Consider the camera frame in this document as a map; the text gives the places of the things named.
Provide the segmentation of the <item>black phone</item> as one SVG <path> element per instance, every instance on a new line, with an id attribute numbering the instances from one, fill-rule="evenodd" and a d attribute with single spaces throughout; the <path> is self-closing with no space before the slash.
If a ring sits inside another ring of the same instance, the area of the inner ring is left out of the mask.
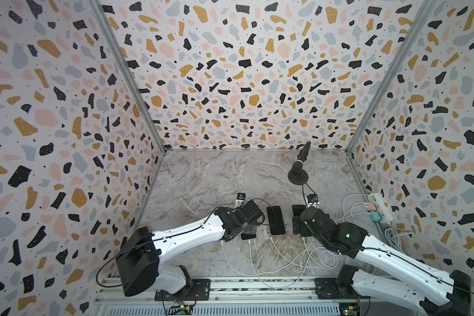
<path id="1" fill-rule="evenodd" d="M 292 213 L 294 217 L 299 217 L 305 210 L 305 205 L 293 205 L 292 206 Z"/>

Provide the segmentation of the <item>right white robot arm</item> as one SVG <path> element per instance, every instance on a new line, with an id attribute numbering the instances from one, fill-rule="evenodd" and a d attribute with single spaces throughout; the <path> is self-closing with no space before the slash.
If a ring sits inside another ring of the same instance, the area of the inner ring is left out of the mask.
<path id="1" fill-rule="evenodd" d="M 338 295 L 386 300 L 418 315 L 469 315 L 471 279 L 448 273 L 395 250 L 354 223 L 335 223 L 314 206 L 297 205 L 297 216 L 312 237 L 331 252 L 368 263 L 390 275 L 374 276 L 352 265 L 341 267 L 335 280 Z"/>

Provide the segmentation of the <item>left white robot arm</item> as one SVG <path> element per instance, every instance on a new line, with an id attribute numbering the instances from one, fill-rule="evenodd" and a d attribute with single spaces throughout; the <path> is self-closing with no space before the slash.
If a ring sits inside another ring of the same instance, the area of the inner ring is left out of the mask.
<path id="1" fill-rule="evenodd" d="M 185 299 L 194 292 L 194 281 L 183 265 L 167 262 L 175 256 L 209 242 L 228 242 L 265 215 L 254 201 L 235 208 L 217 207 L 207 217 L 176 229 L 151 232 L 136 230 L 117 255 L 116 263 L 126 297 L 148 289 Z"/>

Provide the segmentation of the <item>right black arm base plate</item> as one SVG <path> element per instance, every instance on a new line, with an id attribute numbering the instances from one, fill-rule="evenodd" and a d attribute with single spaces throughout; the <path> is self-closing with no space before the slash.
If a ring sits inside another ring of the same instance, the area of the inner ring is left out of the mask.
<path id="1" fill-rule="evenodd" d="M 315 293 L 319 300 L 353 300 L 358 294 L 351 286 L 344 285 L 336 278 L 316 278 Z"/>

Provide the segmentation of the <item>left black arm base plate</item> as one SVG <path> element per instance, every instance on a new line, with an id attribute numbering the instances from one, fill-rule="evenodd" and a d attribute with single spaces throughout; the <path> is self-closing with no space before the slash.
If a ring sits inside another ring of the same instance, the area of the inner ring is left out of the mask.
<path id="1" fill-rule="evenodd" d="M 186 286 L 176 294 L 170 294 L 166 291 L 158 290 L 155 294 L 155 301 L 208 301 L 211 289 L 211 280 L 193 279 L 192 282 L 192 286 Z"/>

